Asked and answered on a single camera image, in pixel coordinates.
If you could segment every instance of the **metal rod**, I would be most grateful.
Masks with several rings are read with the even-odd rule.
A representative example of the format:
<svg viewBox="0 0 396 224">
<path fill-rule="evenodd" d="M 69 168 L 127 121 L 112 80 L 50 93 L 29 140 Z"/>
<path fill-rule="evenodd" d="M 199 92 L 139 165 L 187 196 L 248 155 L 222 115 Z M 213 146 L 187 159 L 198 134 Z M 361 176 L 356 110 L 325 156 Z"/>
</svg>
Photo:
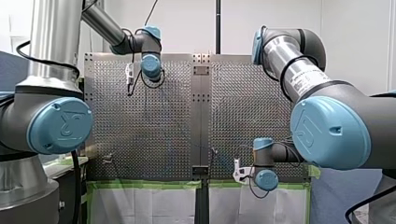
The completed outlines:
<svg viewBox="0 0 396 224">
<path fill-rule="evenodd" d="M 216 54 L 221 54 L 221 0 L 216 0 Z"/>
<path fill-rule="evenodd" d="M 125 38 L 121 28 L 97 5 L 85 9 L 82 19 L 111 46 L 117 46 Z"/>
</svg>

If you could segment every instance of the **white wall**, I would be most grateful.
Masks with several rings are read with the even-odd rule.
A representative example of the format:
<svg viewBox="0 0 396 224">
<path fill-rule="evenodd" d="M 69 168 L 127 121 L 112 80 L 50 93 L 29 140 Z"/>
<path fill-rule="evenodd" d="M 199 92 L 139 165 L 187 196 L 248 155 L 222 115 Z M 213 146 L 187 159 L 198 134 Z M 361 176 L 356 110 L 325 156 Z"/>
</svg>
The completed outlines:
<svg viewBox="0 0 396 224">
<path fill-rule="evenodd" d="M 106 12 L 132 32 L 144 26 L 153 0 L 106 0 Z M 163 52 L 206 53 L 215 50 L 214 0 L 160 0 L 148 25 L 162 31 Z"/>
<path fill-rule="evenodd" d="M 106 0 L 105 10 L 133 31 L 144 24 L 153 2 Z M 163 32 L 163 52 L 215 52 L 215 6 L 215 0 L 159 1 L 149 24 Z M 250 54 L 254 33 L 263 24 L 320 31 L 321 0 L 223 0 L 221 8 L 224 54 Z"/>
<path fill-rule="evenodd" d="M 251 54 L 262 25 L 320 33 L 321 0 L 223 0 L 221 53 Z"/>
<path fill-rule="evenodd" d="M 321 37 L 331 78 L 349 81 L 366 94 L 388 89 L 392 76 L 391 2 L 323 0 Z"/>
<path fill-rule="evenodd" d="M 30 39 L 34 0 L 0 0 L 0 50 L 18 55 L 15 48 Z M 84 76 L 84 53 L 102 51 L 102 38 L 84 22 L 78 49 L 78 69 Z"/>
</svg>

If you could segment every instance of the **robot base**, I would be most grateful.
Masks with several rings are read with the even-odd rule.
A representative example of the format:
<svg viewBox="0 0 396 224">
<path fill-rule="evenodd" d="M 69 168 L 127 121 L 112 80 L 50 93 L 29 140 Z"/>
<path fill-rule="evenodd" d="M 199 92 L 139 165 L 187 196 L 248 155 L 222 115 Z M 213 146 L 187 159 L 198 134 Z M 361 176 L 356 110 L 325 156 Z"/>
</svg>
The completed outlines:
<svg viewBox="0 0 396 224">
<path fill-rule="evenodd" d="M 45 190 L 14 203 L 0 204 L 0 222 L 7 224 L 57 224 L 59 185 L 50 180 Z"/>
</svg>

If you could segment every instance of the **screw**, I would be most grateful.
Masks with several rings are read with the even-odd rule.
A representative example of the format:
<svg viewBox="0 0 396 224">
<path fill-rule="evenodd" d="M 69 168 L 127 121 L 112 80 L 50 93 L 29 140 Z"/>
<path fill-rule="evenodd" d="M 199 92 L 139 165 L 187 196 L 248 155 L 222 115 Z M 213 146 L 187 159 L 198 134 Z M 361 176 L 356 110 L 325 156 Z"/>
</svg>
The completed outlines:
<svg viewBox="0 0 396 224">
<path fill-rule="evenodd" d="M 65 208 L 65 203 L 64 202 L 59 202 L 59 211 L 64 210 Z"/>
</svg>

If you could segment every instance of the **metal bracket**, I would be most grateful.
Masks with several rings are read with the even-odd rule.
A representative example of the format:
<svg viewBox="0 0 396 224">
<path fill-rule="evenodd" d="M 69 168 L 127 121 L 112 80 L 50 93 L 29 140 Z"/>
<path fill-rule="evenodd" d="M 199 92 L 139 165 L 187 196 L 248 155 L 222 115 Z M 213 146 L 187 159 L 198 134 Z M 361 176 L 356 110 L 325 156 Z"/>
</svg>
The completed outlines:
<svg viewBox="0 0 396 224">
<path fill-rule="evenodd" d="M 209 76 L 209 66 L 194 66 L 195 76 Z"/>
<path fill-rule="evenodd" d="M 208 166 L 192 166 L 192 180 L 206 180 L 209 174 Z"/>
</svg>

